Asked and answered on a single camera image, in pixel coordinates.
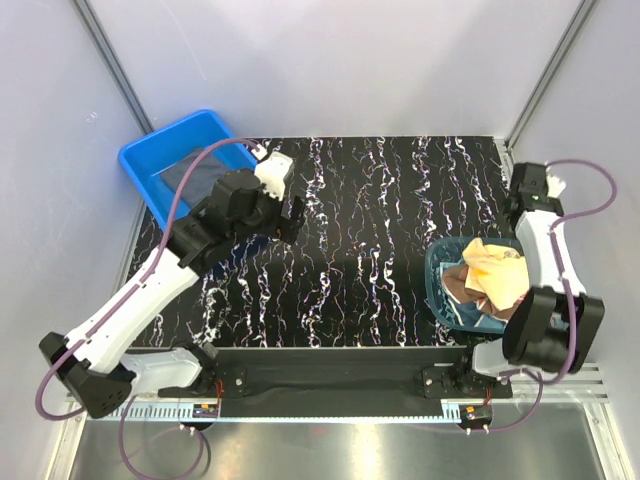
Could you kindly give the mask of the yellow towel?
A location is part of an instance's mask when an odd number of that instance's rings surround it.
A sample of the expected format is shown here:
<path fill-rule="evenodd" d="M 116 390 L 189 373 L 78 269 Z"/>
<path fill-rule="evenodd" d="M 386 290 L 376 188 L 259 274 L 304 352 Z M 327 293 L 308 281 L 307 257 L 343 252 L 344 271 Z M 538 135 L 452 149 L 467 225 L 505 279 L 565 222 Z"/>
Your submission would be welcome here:
<path fill-rule="evenodd" d="M 465 288 L 482 293 L 498 310 L 518 303 L 529 290 L 526 259 L 516 249 L 473 239 L 462 253 Z"/>

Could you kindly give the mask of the dark grey-blue towel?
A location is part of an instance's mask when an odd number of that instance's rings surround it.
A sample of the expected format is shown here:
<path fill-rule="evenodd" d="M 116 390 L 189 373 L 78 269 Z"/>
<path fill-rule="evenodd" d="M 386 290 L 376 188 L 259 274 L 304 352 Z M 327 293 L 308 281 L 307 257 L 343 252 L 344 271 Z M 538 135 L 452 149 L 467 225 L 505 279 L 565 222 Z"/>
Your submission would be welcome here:
<path fill-rule="evenodd" d="M 196 148 L 186 157 L 160 173 L 162 182 L 172 191 L 178 188 L 186 171 L 201 153 L 202 148 Z M 186 186 L 182 190 L 181 200 L 190 208 L 209 196 L 218 179 L 223 177 L 229 168 L 213 154 L 208 154 L 194 169 Z"/>

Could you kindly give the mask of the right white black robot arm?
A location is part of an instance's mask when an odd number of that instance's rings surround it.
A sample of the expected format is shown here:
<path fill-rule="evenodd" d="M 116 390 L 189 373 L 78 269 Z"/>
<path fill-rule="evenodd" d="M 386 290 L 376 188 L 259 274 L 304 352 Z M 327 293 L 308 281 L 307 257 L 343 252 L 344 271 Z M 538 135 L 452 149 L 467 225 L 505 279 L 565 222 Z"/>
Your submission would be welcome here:
<path fill-rule="evenodd" d="M 556 166 L 590 168 L 609 183 L 600 206 L 566 214 L 559 194 Z M 564 236 L 570 220 L 606 210 L 617 196 L 612 176 L 601 166 L 580 159 L 513 167 L 503 215 L 519 241 L 528 268 L 529 288 L 509 320 L 502 339 L 476 345 L 470 362 L 454 371 L 454 384 L 466 396 L 486 389 L 490 379 L 506 382 L 523 373 L 544 385 L 559 383 L 584 364 L 605 314 L 604 302 L 586 293 L 573 268 Z"/>

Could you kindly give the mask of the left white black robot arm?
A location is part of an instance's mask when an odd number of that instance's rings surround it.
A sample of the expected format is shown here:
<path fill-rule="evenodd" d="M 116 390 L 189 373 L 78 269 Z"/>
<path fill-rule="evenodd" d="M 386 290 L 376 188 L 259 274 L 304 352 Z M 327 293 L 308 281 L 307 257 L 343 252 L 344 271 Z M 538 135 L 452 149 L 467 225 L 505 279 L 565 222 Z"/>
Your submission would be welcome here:
<path fill-rule="evenodd" d="M 53 376 L 90 417 L 103 418 L 138 394 L 169 389 L 203 396 L 214 388 L 210 348 L 127 349 L 169 303 L 247 240 L 295 242 L 305 204 L 295 197 L 290 216 L 282 213 L 291 170 L 290 162 L 276 158 L 226 172 L 188 215 L 167 224 L 161 244 L 98 312 L 68 334 L 51 332 L 40 341 Z"/>

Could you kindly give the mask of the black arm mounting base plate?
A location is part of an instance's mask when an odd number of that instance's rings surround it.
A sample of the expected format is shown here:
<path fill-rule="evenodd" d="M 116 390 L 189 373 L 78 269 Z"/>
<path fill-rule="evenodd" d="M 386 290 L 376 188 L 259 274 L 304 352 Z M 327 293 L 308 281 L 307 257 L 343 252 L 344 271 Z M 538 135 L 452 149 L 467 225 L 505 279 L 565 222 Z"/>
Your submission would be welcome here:
<path fill-rule="evenodd" d="M 471 370 L 469 347 L 223 348 L 197 387 L 161 397 L 256 398 L 285 392 L 402 392 L 428 399 L 509 398 L 499 381 Z"/>

